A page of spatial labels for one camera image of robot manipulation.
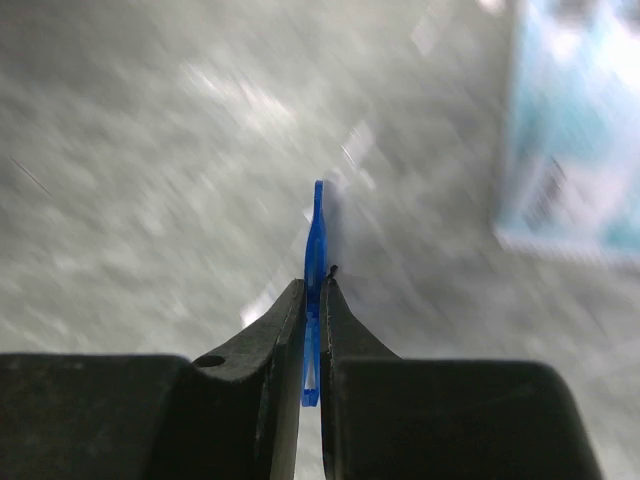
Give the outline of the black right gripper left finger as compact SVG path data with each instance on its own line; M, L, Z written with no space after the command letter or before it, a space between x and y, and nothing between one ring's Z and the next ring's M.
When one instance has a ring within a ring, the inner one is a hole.
M194 361L219 391L211 449L226 478L294 477L305 306L294 279L260 318Z

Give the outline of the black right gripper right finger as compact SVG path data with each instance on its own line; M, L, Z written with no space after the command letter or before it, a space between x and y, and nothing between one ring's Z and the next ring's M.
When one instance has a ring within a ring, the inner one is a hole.
M320 296L321 434L327 479L358 478L365 453L382 444L384 409L374 367L398 356L356 318L332 265Z

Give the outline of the blue plastic tweezers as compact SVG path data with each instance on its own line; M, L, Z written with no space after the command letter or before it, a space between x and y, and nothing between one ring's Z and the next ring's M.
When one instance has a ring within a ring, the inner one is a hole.
M327 272L327 238L323 212L323 182L314 186L313 214L304 258L305 342L301 406L316 407L320 397L319 309L321 288Z

